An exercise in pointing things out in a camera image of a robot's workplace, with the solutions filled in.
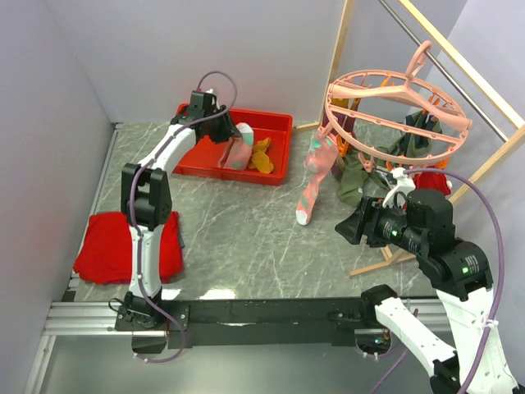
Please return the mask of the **mustard yellow sock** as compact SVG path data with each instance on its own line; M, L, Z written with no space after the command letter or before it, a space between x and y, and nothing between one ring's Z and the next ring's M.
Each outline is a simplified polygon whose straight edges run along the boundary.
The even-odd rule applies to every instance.
M248 169L257 170L263 174L270 174L274 165L267 154L271 145L271 139L267 137L264 140L256 142L252 147L252 154L249 159Z

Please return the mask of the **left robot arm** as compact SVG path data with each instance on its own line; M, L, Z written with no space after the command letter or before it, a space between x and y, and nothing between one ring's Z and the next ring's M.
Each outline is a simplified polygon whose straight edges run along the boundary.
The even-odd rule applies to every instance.
M239 135L229 108L217 102L213 90L197 89L153 150L122 168L121 212L129 225L132 256L130 285L120 312L123 318L147 330L158 328L167 318L161 306L159 270L162 231L172 211L170 174L203 137L220 144Z

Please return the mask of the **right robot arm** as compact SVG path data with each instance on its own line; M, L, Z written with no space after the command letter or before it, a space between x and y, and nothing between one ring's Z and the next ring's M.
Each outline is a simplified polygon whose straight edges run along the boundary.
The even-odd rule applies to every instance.
M453 206L437 190L414 190L404 208L364 197L335 227L350 244L395 245L413 254L445 308L453 334L443 342L387 285L361 295L360 318L394 333L427 371L434 393L522 393L505 359L490 316L495 300L490 264L483 250L455 235Z

